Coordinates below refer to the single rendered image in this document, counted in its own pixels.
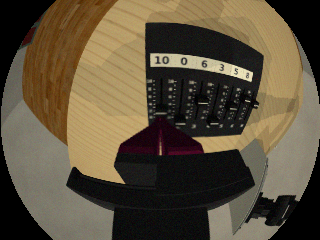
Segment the black lighting desk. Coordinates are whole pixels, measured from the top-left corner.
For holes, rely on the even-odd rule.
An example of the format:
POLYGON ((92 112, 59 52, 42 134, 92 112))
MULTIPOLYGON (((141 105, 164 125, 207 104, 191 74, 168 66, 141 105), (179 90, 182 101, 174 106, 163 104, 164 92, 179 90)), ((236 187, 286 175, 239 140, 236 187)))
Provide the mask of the black lighting desk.
POLYGON ((241 135, 259 106, 263 60, 254 48, 214 30, 145 23, 148 126, 167 117, 190 137, 241 135))

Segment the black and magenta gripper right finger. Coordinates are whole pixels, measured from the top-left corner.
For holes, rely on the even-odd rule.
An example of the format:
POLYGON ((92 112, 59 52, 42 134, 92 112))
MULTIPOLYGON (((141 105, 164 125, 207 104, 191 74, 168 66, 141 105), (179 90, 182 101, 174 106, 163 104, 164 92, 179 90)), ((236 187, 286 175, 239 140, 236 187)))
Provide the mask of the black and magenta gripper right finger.
POLYGON ((204 153, 201 143, 172 126, 161 117, 161 154, 186 155, 204 153))

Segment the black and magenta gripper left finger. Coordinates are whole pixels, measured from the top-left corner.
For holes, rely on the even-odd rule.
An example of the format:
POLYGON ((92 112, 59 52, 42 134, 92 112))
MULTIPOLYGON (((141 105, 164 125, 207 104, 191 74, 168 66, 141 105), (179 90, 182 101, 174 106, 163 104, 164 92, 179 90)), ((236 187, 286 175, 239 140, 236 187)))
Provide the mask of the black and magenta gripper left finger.
POLYGON ((160 155, 160 117, 151 125, 120 144, 118 153, 142 153, 160 155), (159 140, 158 140, 159 139, 159 140), (158 146, 157 146, 158 144, 158 146))

